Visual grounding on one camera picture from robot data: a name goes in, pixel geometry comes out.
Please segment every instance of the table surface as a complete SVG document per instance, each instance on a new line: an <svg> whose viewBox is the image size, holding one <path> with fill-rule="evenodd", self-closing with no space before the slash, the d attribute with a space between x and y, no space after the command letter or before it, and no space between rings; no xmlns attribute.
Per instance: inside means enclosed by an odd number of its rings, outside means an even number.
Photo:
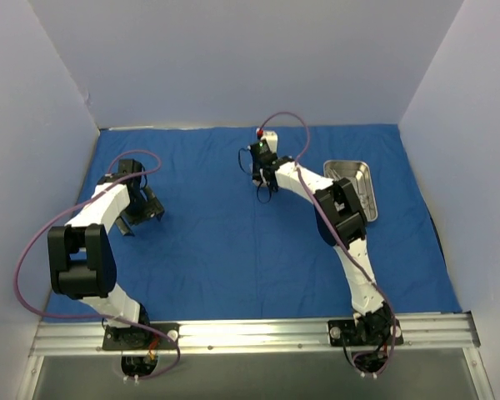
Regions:
<svg viewBox="0 0 500 400"><path fill-rule="evenodd" d="M296 156L303 129L274 129L278 156ZM320 238L311 205L288 191L261 204L239 169L238 149L254 141L255 127L101 132L80 200L123 151L145 148L163 161L148 178L166 209L161 222L134 227L135 237L115 227L109 234L117 280L152 320L351 315L343 268ZM135 158L155 165L148 156ZM367 226L368 252L396 311L461 311L398 127L312 127L301 164L323 173L328 159L370 167L378 218ZM90 311L56 294L47 310Z"/></svg>

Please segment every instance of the cable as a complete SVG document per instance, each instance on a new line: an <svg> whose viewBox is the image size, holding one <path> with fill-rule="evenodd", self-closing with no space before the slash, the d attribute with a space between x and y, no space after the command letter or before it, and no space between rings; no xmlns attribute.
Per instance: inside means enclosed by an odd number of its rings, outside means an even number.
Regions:
<svg viewBox="0 0 500 400"><path fill-rule="evenodd" d="M176 350L176 358L174 359L174 361L172 362L172 364L168 365L167 367L163 368L163 369L160 369L159 371L154 371L152 374L150 375L147 375L147 376L144 376L144 377L140 377L140 379L151 379L151 378L155 378L155 377L158 377L164 373L166 373L167 371L170 371L171 369L173 369L174 367L176 367L176 365L179 363L180 361L180 358L182 356L181 352L180 352L180 347L178 346L178 343L174 340L172 340L167 334L157 330L156 328L154 327L149 327L148 325L142 325L141 323L137 323L137 322L133 322L133 321L128 321L127 319L125 318L122 318L122 317L115 317L113 315L108 315L108 314L83 314L83 315L70 315L70 314L56 314L56 313L53 313L53 312L45 312L45 311L42 311L42 310L39 310L37 308L35 308L34 306L32 306L30 303L28 303L28 301L26 301L26 299L23 297L23 295L21 294L20 292L20 287L18 285L18 277L20 275L20 270L21 270L21 267L23 265L23 262L24 262L24 259L26 258L26 256L28 255L28 252L30 251L30 249L33 247L33 244L43 235L43 233L45 233L56 221L58 221L60 218L63 218L63 217L67 217L69 216L71 213L87 206L88 204L91 204L91 203L94 203L96 202L101 196L103 196L104 194L106 194L107 192L109 192L112 188L114 188L115 186L117 186L118 184L128 180L128 179L131 179L131 178L136 178L136 177L142 177L142 176L146 176L150 173L155 173L156 171L159 171L159 168L161 168L161 159L158 157L157 154L153 153L153 152L149 152L148 150L141 150L141 149L138 149L138 150L130 150L128 152L123 152L122 154L118 155L117 157L115 157L115 159L111 162L111 165L109 166L109 169L108 171L110 172L111 169L113 168L113 165L122 157L124 156L127 156L128 154L132 154L132 153L142 153L142 154L147 154L148 156L151 156L151 157L154 157L157 161L157 166L153 169L149 169L147 171L143 171L143 172L135 172L135 173L131 173L125 177L120 177L119 179L117 179L115 182L113 182L111 185L109 185L106 190L104 190L103 192L100 192L99 194L97 194L96 196L94 197L91 197L89 198L87 201L85 202L81 202L73 207L70 207L68 209L66 209L65 211L62 211L60 212L56 217L52 218L50 221L48 221L47 223L45 223L36 233L35 235L33 235L33 237L29 240L29 242L27 243L26 247L22 250L21 254L20 254L20 257L17 261L17 264L15 266L15 271L13 273L13 291L15 293L15 297L17 298L18 302L24 307L26 308L30 313L34 313L36 315L38 315L39 317L42 317L42 318L56 318L56 319L84 319L84 318L105 318L107 320L109 319L113 319L113 320L116 320L116 321L119 321L120 323L125 323L127 325L130 325L130 326L133 326L135 328L141 328L141 329L144 329L145 331L148 331L150 333L153 333L154 335L157 335L161 338L163 338L164 340L168 341L169 343L173 344L174 345L174 349Z"/></svg>
<svg viewBox="0 0 500 400"><path fill-rule="evenodd" d="M348 249L344 245L343 241L339 237L337 231L335 230L335 227L332 225L332 223L326 217L326 213L323 211L323 208L320 206L320 204L318 203L317 199L313 196L313 193L311 192L311 189L308 187L308 185L303 180L302 170L299 168L298 161L300 160L300 157L309 149L309 143L311 141L311 133L309 132L309 126L305 123L305 121L301 117L299 117L294 112L280 111L280 112L276 112L273 115L271 115L270 117L268 117L265 120L265 122L261 124L261 126L259 127L259 130L263 130L264 126L271 119L275 118L278 115L290 115L291 117L296 118L303 125L304 129L306 130L306 137L307 137L307 139L306 139L306 145L304 146L304 148L302 149L302 151L294 159L295 166L297 167L298 180L302 184L303 190L307 193L307 195L311 199L311 202L313 203L313 206L317 209L319 215L321 216L322 220L326 224L327 229L332 234L332 236L335 239L335 242L337 243L337 245L342 249L342 251L346 254L347 258L362 273L362 275L367 279L367 281L370 282L370 284L372 285L372 287L380 294L380 296L382 296L383 301L385 301L387 303L387 305L389 306L389 310L390 310L391 318L392 318L391 348L389 349L389 354L387 356L387 360L385 360L385 363L376 372L374 372L374 374L380 375L380 374L383 373L383 371L385 371L385 369L387 368L389 362L391 361L391 358L393 357L393 354L394 354L394 347L395 347L395 344L396 344L396 334L395 334L395 332L397 331L397 319L396 319L396 315L395 315L395 313L393 311L393 306L391 305L391 302L389 301L387 295L383 292L383 290L368 276L367 271L365 271L365 268L363 268L363 266L359 264L359 262L352 256L352 254L350 254L350 252L348 251ZM361 357L363 355L368 355L368 354L371 354L371 353L372 352L359 352L359 353L356 354L356 356L357 356L357 358L359 358L359 357Z"/></svg>
<svg viewBox="0 0 500 400"><path fill-rule="evenodd" d="M142 185L141 189L144 190L144 188L148 186L148 175L142 175L142 177L144 178L144 184Z"/></svg>
<svg viewBox="0 0 500 400"><path fill-rule="evenodd" d="M356 365L358 369L366 373L377 372L388 359L387 354L387 340L391 336L388 333L380 342L380 344L371 352L358 352L354 354L352 362Z"/></svg>
<svg viewBox="0 0 500 400"><path fill-rule="evenodd" d="M342 352L344 353L344 357L347 359L348 363L355 368L356 366L353 363L352 358L350 357L350 354L348 354L347 351L347 345L344 343L344 337L341 335L341 344L342 344Z"/></svg>
<svg viewBox="0 0 500 400"><path fill-rule="evenodd" d="M249 151L250 150L248 150L247 148L244 148L244 147L239 148L237 160L239 161L239 168L241 168L241 171L243 171L247 175L252 175L251 172L249 172L249 171L247 171L246 169L243 168L243 164L241 163L241 152L249 152Z"/></svg>
<svg viewBox="0 0 500 400"><path fill-rule="evenodd" d="M257 190L256 190L256 196L257 196L257 200L261 203L261 204L267 204L268 202L270 202L271 198L273 198L273 190L267 185L267 189L268 189L268 200L266 202L263 202L261 200L261 198L259 197L259 190L261 190L261 188L263 187L263 182L260 182L259 185L257 186Z"/></svg>

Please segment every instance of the screw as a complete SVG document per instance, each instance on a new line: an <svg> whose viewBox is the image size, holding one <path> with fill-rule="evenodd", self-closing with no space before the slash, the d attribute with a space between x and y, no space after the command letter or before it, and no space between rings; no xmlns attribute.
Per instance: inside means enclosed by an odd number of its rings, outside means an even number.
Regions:
<svg viewBox="0 0 500 400"><path fill-rule="evenodd" d="M330 338L339 339L341 337L341 329L339 327L332 327L330 329Z"/></svg>
<svg viewBox="0 0 500 400"><path fill-rule="evenodd" d="M179 334L177 330L171 329L167 332L167 336L170 337L174 342L176 342L178 340Z"/></svg>

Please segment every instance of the black joint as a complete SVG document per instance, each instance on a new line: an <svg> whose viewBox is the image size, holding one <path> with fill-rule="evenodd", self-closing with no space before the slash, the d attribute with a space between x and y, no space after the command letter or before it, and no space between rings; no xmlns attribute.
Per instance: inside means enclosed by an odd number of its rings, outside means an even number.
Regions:
<svg viewBox="0 0 500 400"><path fill-rule="evenodd" d="M258 184L266 181L269 189L277 192L276 171L283 164L290 163L293 159L290 157L278 158L278 155L270 150L266 140L255 142L249 148L250 154L252 154L252 180Z"/></svg>
<svg viewBox="0 0 500 400"><path fill-rule="evenodd" d="M117 219L115 219L115 225L117 225L118 230L123 236L135 236L132 229L122 217L117 217Z"/></svg>
<svg viewBox="0 0 500 400"><path fill-rule="evenodd" d="M375 312L367 312L357 320L357 335L361 335L367 344L377 344L391 336L393 314L386 302Z"/></svg>
<svg viewBox="0 0 500 400"><path fill-rule="evenodd" d="M146 308L139 304L138 323L150 326L150 318ZM147 346L153 338L153 333L141 327L106 327L106 335L110 334L113 342L123 342L131 348L141 348Z"/></svg>
<svg viewBox="0 0 500 400"><path fill-rule="evenodd" d="M352 182L346 178L334 181L332 186L317 190L315 198L347 248L354 240L365 238L367 217ZM335 246L336 240L316 208L315 215L322 239Z"/></svg>
<svg viewBox="0 0 500 400"><path fill-rule="evenodd" d="M118 172L104 175L98 181L98 184L112 183L132 173L140 173L143 169L143 165L132 158L119 160ZM127 194L130 198L130 203L122 212L122 215L130 225L138 225L151 218L156 218L159 221L165 213L163 205L152 189L148 185L141 187L141 180L142 177L133 177L122 182L122 185L126 185ZM118 228L123 235L130 235L131 229L125 227L121 222L119 222Z"/></svg>
<svg viewBox="0 0 500 400"><path fill-rule="evenodd" d="M52 227L47 235L52 290L71 299L105 298L117 282L117 268L103 225ZM85 248L84 257L71 254Z"/></svg>

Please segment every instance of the metal plate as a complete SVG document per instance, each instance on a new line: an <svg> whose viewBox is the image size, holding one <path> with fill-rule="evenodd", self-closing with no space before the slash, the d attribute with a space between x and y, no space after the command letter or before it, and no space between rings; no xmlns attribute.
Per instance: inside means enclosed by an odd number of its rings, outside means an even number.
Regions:
<svg viewBox="0 0 500 400"><path fill-rule="evenodd" d="M370 178L370 169L365 162L327 160L324 163L324 176L334 180L341 178L350 180L359 196L359 201L367 216L367 220L371 223L378 218L373 181Z"/></svg>
<svg viewBox="0 0 500 400"><path fill-rule="evenodd" d="M171 361L171 356L160 358L163 366ZM129 379L123 382L119 362L118 356L45 357L33 398L478 399L460 348L396 352L389 368L376 380L361 379L342 349L208 356L185 352L171 372L137 386Z"/></svg>

